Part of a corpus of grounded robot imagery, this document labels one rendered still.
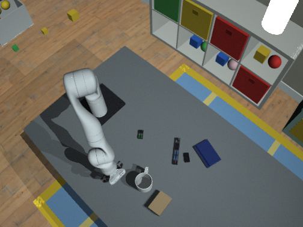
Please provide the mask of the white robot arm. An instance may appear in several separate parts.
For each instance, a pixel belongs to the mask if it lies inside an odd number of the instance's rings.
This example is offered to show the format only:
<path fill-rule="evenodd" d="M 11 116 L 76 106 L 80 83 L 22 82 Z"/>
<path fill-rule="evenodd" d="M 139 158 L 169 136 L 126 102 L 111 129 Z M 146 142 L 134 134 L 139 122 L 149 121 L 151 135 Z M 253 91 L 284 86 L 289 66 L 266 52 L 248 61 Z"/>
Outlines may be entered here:
<path fill-rule="evenodd" d="M 89 162 L 94 167 L 101 168 L 103 174 L 110 176 L 110 184 L 115 184 L 126 171 L 124 168 L 117 169 L 114 150 L 106 140 L 101 123 L 96 118 L 103 117 L 107 113 L 97 76 L 92 69 L 82 68 L 64 74 L 63 84 L 87 143 L 90 147 L 94 147 L 88 152 Z M 93 114 L 81 105 L 78 99 L 80 97 L 86 98 Z"/>

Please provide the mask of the tan rectangular block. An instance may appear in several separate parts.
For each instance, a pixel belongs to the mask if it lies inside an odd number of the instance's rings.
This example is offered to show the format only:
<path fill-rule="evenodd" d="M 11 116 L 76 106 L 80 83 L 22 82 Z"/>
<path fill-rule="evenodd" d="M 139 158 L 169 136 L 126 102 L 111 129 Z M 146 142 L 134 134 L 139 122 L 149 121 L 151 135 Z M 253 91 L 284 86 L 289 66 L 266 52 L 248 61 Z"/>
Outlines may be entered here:
<path fill-rule="evenodd" d="M 172 198 L 160 191 L 148 208 L 160 216 L 163 210 L 166 209 L 167 205 L 170 203 L 170 200 L 172 200 Z"/>

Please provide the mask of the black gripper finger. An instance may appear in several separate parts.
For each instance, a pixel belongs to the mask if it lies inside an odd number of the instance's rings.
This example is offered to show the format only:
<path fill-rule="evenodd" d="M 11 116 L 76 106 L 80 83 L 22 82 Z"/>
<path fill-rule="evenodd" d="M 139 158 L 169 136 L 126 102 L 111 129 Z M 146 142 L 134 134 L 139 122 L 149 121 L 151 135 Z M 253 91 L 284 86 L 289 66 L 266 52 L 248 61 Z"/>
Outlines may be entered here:
<path fill-rule="evenodd" d="M 122 164 L 121 161 L 118 161 L 117 165 L 118 165 L 118 169 L 119 169 L 119 168 L 122 168 L 122 166 L 123 166 L 123 164 Z"/>
<path fill-rule="evenodd" d="M 100 180 L 102 180 L 103 183 L 107 183 L 109 181 L 109 178 L 105 178 L 105 176 L 103 178 L 101 178 Z"/>

